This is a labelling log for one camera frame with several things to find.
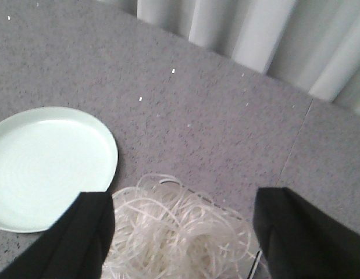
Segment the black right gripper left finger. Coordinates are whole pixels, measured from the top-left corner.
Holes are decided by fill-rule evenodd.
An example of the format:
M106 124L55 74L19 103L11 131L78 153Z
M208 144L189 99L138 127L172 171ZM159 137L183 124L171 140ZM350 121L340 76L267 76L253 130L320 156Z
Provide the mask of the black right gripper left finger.
M115 230L108 192L82 192L0 278L100 278Z

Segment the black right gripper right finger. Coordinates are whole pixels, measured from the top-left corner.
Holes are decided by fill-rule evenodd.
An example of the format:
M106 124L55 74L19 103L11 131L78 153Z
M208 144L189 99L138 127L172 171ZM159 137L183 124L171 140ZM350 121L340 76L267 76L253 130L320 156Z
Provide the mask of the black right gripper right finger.
M272 278L360 278L360 235L287 187L257 190L253 228Z

